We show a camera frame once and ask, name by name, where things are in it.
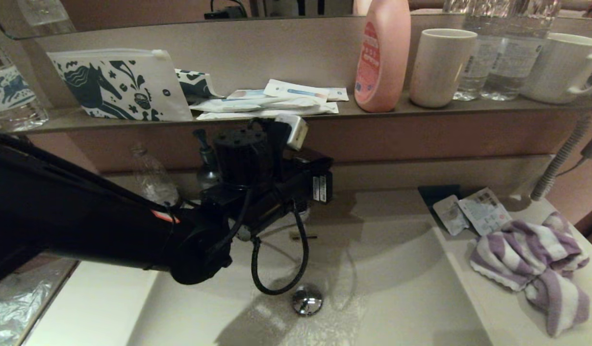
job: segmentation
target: sink drain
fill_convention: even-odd
[[[303,284],[291,296],[291,306],[301,316],[313,316],[324,304],[322,293],[312,284]]]

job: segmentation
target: shelf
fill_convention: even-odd
[[[592,111],[592,98],[583,98],[567,105],[549,105],[518,97],[513,101],[452,101],[443,108],[422,108],[409,101],[408,93],[403,92],[399,103],[394,111],[383,113],[370,113],[360,109],[353,96],[350,101],[338,102],[339,114],[318,114],[303,116],[311,120],[334,120],[334,119],[357,119],[357,118],[383,118],[394,116],[440,116],[452,114],[474,114],[474,113],[499,113],[499,112],[525,112],[525,111]],[[193,111],[191,121],[135,121],[135,120],[113,120],[103,118],[92,118],[82,108],[65,108],[49,110],[50,121],[41,127],[30,131],[19,131],[17,134],[42,134],[48,132],[71,132],[97,129],[124,129],[140,126],[175,126],[191,124],[216,124],[216,123],[242,123],[242,118],[220,119],[220,120],[196,120],[200,113]]]

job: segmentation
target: striped washcloth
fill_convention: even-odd
[[[509,287],[548,313],[546,329],[556,337],[589,317],[589,297],[569,279],[588,255],[571,235],[567,219],[553,212],[540,225],[510,221],[479,239],[471,267]]]

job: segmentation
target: aluminum foil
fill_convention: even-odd
[[[75,261],[60,259],[0,282],[0,346],[14,346]]]

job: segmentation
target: soap dispenser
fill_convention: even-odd
[[[200,141],[200,156],[203,162],[197,171],[197,184],[199,184],[200,189],[206,190],[219,184],[220,175],[217,159],[214,149],[206,141],[206,131],[204,129],[195,130],[193,136]]]

